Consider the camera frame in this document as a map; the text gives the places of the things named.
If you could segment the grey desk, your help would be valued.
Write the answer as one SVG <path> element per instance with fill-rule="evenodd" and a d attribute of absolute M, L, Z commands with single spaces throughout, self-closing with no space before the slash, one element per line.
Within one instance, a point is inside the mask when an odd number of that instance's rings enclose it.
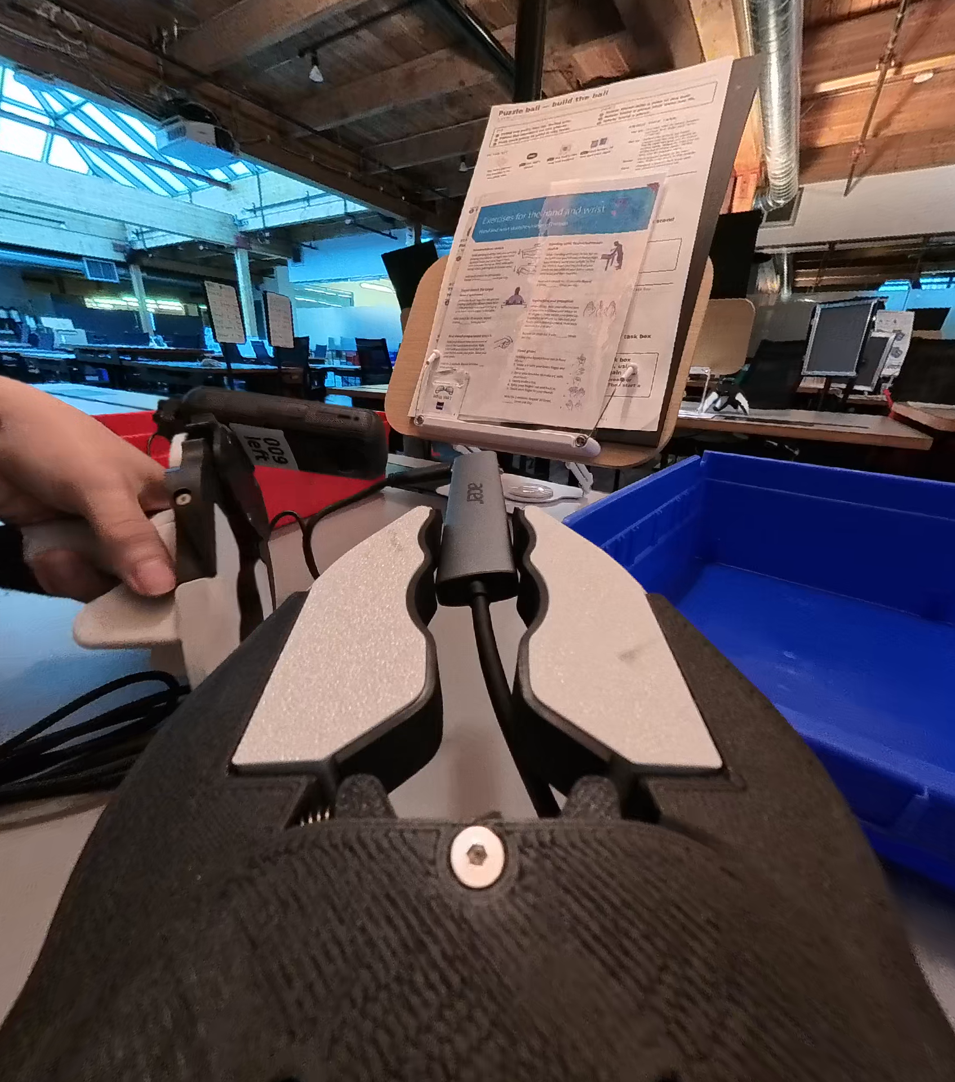
<path fill-rule="evenodd" d="M 0 740 L 82 692 L 146 668 L 140 654 L 79 649 L 70 632 L 76 613 L 78 606 L 63 597 L 0 591 Z M 498 734 L 469 628 L 457 609 L 436 615 L 443 744 L 393 801 L 412 817 L 464 819 L 498 810 L 529 818 L 532 809 Z M 0 1025 L 103 806 L 102 795 L 85 795 L 0 810 Z M 898 870 L 889 875 L 918 963 L 955 1028 L 955 898 Z"/>

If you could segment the grey computer monitor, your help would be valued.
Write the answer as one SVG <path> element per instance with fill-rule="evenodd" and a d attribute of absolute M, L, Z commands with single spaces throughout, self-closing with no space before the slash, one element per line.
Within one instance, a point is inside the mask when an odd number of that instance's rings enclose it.
<path fill-rule="evenodd" d="M 883 309 L 880 296 L 815 304 L 803 358 L 803 375 L 849 381 L 855 377 L 864 343 Z"/>

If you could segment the grey USB hub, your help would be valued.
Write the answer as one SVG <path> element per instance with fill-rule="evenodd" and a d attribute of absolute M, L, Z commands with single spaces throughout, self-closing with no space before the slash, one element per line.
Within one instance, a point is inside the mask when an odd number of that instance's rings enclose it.
<path fill-rule="evenodd" d="M 447 491 L 436 598 L 447 607 L 468 606 L 476 595 L 510 601 L 518 582 L 498 454 L 459 456 Z"/>

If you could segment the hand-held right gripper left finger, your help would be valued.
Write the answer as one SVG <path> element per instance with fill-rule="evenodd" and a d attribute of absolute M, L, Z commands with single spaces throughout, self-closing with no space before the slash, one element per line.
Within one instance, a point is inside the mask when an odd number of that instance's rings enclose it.
<path fill-rule="evenodd" d="M 328 794 L 355 775 L 393 791 L 430 762 L 443 708 L 430 619 L 442 514 L 416 507 L 311 585 L 230 764 L 309 775 Z"/>

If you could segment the blue plastic bin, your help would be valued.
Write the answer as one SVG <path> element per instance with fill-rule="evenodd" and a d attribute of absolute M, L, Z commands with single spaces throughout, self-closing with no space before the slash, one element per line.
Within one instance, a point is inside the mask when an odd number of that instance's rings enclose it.
<path fill-rule="evenodd" d="M 955 892 L 955 484 L 704 453 L 566 522 L 768 697 L 876 852 Z"/>

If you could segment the person's left hand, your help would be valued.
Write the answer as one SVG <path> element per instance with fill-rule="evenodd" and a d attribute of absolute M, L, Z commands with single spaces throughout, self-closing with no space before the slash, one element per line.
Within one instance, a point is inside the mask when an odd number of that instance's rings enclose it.
<path fill-rule="evenodd" d="M 0 522 L 87 522 L 100 557 L 49 547 L 27 562 L 49 595 L 94 601 L 122 582 L 145 597 L 175 588 L 150 515 L 168 507 L 165 472 L 91 415 L 0 375 Z"/>

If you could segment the red plastic bin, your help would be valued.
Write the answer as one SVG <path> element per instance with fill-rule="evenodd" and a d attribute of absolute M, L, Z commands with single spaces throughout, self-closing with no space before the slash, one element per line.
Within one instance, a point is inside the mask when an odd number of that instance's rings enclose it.
<path fill-rule="evenodd" d="M 387 472 L 387 434 L 377 438 L 309 434 L 297 428 L 229 423 L 254 465 L 270 517 L 306 518 L 368 489 Z"/>

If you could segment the black monitor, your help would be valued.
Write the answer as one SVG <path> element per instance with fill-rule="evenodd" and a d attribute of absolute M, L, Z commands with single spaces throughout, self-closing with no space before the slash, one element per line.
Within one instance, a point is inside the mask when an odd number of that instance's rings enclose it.
<path fill-rule="evenodd" d="M 398 247 L 381 255 L 400 309 L 414 304 L 417 287 L 425 274 L 439 259 L 434 241 Z"/>

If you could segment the ceiling projector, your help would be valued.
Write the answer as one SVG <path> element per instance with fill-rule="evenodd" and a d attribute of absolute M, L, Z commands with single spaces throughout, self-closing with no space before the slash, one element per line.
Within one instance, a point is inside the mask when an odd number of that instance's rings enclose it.
<path fill-rule="evenodd" d="M 239 159 L 239 148 L 233 135 L 214 123 L 174 117 L 165 121 L 156 134 L 160 154 L 202 171 L 225 169 Z"/>

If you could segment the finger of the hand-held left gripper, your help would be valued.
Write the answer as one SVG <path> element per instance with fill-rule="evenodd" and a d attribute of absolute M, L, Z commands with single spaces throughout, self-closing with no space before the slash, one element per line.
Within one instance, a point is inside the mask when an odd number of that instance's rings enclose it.
<path fill-rule="evenodd" d="M 269 547 L 241 542 L 222 509 L 212 509 L 210 573 L 176 588 L 176 636 L 190 687 L 197 687 L 275 611 Z"/>
<path fill-rule="evenodd" d="M 88 650 L 176 645 L 175 595 L 146 597 L 123 584 L 112 588 L 76 615 L 74 641 Z"/>

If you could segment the silver ventilation duct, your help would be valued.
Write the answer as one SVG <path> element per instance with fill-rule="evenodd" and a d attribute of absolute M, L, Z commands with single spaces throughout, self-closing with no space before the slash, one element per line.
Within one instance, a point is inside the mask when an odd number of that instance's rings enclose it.
<path fill-rule="evenodd" d="M 752 54 L 762 61 L 758 101 L 766 186 L 759 204 L 772 211 L 799 192 L 804 3 L 747 1 L 743 6 Z"/>

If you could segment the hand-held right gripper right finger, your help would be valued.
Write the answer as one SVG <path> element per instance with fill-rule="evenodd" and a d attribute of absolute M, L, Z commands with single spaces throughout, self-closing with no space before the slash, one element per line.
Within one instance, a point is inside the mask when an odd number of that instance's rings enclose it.
<path fill-rule="evenodd" d="M 650 780 L 722 779 L 722 752 L 645 589 L 542 509 L 516 509 L 512 526 L 525 765 L 562 796 L 587 777 L 621 800 Z"/>

